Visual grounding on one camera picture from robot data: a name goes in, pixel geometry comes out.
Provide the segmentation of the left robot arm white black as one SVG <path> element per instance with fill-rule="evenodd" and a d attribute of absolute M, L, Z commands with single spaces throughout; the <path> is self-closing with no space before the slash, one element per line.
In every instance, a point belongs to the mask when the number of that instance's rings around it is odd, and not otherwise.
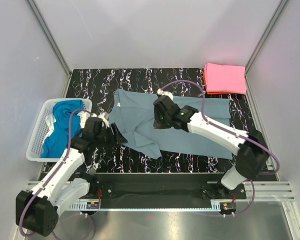
<path fill-rule="evenodd" d="M 19 232 L 24 237 L 50 235 L 70 205 L 98 190 L 93 173 L 83 173 L 67 185 L 71 175 L 88 161 L 96 148 L 113 148 L 127 142 L 115 123 L 108 122 L 102 115 L 89 117 L 43 180 L 30 191 L 22 190 L 16 196 L 15 222 Z"/>

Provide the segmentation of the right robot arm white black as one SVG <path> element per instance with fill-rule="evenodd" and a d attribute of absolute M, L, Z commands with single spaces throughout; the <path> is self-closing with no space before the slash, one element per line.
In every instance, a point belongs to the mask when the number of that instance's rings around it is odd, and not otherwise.
<path fill-rule="evenodd" d="M 167 95 L 156 99 L 153 107 L 156 129 L 175 128 L 203 136 L 236 156 L 236 164 L 224 173 L 218 183 L 202 185 L 204 199 L 230 199 L 238 185 L 259 176 L 269 158 L 265 139 L 258 130 L 246 132 L 231 128 L 192 106 L 180 108 Z"/>

